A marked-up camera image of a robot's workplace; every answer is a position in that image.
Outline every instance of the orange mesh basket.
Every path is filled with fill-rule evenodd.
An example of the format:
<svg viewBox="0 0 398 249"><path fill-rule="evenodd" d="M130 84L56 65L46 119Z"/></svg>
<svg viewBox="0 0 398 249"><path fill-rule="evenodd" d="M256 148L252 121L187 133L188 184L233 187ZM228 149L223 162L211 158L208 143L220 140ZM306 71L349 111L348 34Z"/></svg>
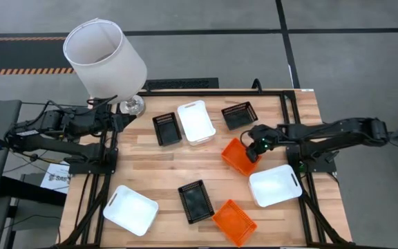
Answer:
<svg viewBox="0 0 398 249"><path fill-rule="evenodd" d="M227 237L241 247L252 235L257 225L233 200L228 200L213 216L213 221Z"/></svg>
<svg viewBox="0 0 398 249"><path fill-rule="evenodd" d="M252 163L245 153L245 146L237 138L233 140L225 147L221 153L222 159L231 165L233 168L238 170L244 176L249 176L262 158L259 156L255 163Z"/></svg>

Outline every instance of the wooden tabletop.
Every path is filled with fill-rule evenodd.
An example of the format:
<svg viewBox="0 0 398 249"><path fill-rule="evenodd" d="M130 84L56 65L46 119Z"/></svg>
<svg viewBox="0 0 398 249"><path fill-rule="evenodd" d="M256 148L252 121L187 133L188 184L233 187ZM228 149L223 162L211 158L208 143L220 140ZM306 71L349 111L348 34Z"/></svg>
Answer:
<svg viewBox="0 0 398 249"><path fill-rule="evenodd" d="M220 157L221 151L232 138L239 137L242 131L251 127L246 126L229 131L220 110L250 101L258 116L258 121L253 125L265 124L275 127L277 124L283 123L281 103L278 97L179 96L144 99L146 102L145 114L134 120L124 132L119 134L120 157L117 162L117 170L111 178L108 197L110 198L117 186L125 185L158 202L159 212L153 225L142 237L105 220L101 247L234 246L211 218L192 225L188 224L178 188L200 179L203 180L207 188L215 212L226 200L233 199L258 225L257 230L244 246L305 245L297 199L264 208L256 206L248 188L248 178L224 163ZM314 92L296 90L296 99L303 124L311 125L321 122ZM165 113L176 113L178 106L196 100L205 101L208 114L216 129L214 139L203 145L192 147L185 138L182 125L180 125L182 141L168 147L160 147L152 118ZM247 136L244 137L244 140L249 142ZM97 141L98 139L88 136L82 140L82 143ZM274 151L263 154L255 172L283 164L287 164L284 148L276 148ZM85 178L85 175L77 175L71 179L60 225L62 239L65 239L74 228ZM351 240L338 185L323 173L314 174L314 182L322 213L344 239ZM88 193L87 189L81 217L86 210ZM314 218L310 211L309 214L313 240L316 241ZM96 220L97 216L94 216L89 242L94 238Z"/></svg>

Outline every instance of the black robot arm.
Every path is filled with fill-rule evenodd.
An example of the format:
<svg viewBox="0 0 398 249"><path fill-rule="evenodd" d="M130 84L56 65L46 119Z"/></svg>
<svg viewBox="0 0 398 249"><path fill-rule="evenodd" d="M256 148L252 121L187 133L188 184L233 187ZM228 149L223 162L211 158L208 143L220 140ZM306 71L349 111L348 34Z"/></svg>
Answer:
<svg viewBox="0 0 398 249"><path fill-rule="evenodd" d="M260 124L249 130L248 136L253 142L247 147L247 156L255 162L259 154L287 145L299 145L302 158L354 145L380 147L388 142L389 133L385 123L376 118L348 118L312 126L279 124L275 129Z"/></svg>
<svg viewBox="0 0 398 249"><path fill-rule="evenodd" d="M93 108L73 107L42 111L34 120L12 125L5 141L14 152L45 149L70 154L64 160L70 164L71 174L112 173L115 170L117 150L105 148L102 143L80 145L86 135L102 136L107 131L122 132L136 119L129 114L110 112L106 101L93 101Z"/></svg>

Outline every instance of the concrete floor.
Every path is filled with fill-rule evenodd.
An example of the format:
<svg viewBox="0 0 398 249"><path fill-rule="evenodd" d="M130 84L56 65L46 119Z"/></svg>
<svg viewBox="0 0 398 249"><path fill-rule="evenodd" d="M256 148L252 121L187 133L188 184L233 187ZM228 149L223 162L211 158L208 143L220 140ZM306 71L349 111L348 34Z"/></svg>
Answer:
<svg viewBox="0 0 398 249"><path fill-rule="evenodd" d="M398 1L287 0L288 28L398 28ZM69 32L100 17L124 30L279 28L273 0L0 0L0 33ZM379 117L398 127L398 33L290 35L302 88L315 89L326 122ZM290 88L280 35L132 37L149 78L219 77L221 88ZM0 76L0 100L84 104L76 75ZM26 105L21 118L41 106ZM7 165L14 167L19 162ZM355 147L337 157L345 210L355 242L398 248L398 148ZM39 172L24 168L14 172ZM54 241L56 230L30 231Z"/></svg>

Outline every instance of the lamp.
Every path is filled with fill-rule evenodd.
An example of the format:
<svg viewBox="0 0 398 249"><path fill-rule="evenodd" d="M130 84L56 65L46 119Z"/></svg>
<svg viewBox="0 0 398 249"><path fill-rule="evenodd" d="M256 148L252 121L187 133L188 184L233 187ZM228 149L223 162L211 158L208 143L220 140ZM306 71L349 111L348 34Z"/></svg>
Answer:
<svg viewBox="0 0 398 249"><path fill-rule="evenodd" d="M111 104L122 102L122 113L144 112L144 100L136 93L146 81L146 66L117 24L87 21L67 36L63 49L90 96L117 95Z"/></svg>

